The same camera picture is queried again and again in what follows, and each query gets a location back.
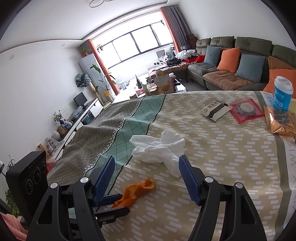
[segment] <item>ceiling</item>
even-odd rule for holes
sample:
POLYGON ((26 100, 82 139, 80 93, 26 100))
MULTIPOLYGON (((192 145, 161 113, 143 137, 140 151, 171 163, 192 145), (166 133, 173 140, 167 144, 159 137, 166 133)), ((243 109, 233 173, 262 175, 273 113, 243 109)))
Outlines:
POLYGON ((0 40, 0 53, 15 46, 50 39, 85 38, 99 26, 126 13, 166 0, 113 0, 90 8, 91 0, 32 0, 0 40))

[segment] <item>computer monitor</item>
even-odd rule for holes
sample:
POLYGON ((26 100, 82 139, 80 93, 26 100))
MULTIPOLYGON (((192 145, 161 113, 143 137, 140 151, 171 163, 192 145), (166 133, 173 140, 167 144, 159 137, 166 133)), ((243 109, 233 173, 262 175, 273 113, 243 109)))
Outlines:
POLYGON ((87 98, 82 92, 79 95, 77 95, 73 100, 78 106, 82 106, 82 108, 85 109, 84 104, 87 102, 87 98))

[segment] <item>orange pillow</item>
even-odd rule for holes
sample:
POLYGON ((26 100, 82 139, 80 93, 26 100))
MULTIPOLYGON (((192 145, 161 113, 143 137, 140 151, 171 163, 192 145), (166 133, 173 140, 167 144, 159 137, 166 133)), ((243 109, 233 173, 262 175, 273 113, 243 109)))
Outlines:
POLYGON ((277 76, 283 76, 291 81, 293 85, 294 92, 292 94, 292 98, 296 99, 296 70, 289 69, 270 69, 269 70, 269 82, 267 86, 264 88, 264 92, 268 92, 274 94, 274 80, 277 76))
POLYGON ((235 73, 239 67, 240 49, 233 48, 224 50, 222 52, 221 61, 217 70, 226 70, 231 73, 235 73))

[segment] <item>gold snack package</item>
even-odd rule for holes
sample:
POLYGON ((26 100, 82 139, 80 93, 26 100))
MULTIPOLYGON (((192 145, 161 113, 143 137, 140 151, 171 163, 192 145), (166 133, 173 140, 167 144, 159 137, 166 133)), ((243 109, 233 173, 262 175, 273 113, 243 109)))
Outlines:
POLYGON ((296 114, 264 106, 268 129, 273 134, 296 137, 296 114))

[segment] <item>white chair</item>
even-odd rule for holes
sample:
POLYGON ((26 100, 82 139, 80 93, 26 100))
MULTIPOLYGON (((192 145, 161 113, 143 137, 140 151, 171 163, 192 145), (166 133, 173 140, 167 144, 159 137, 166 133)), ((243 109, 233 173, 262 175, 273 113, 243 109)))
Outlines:
POLYGON ((156 51, 155 52, 155 55, 156 55, 156 64, 164 64, 168 61, 168 56, 166 54, 166 51, 165 49, 162 49, 162 50, 159 50, 159 51, 156 51))

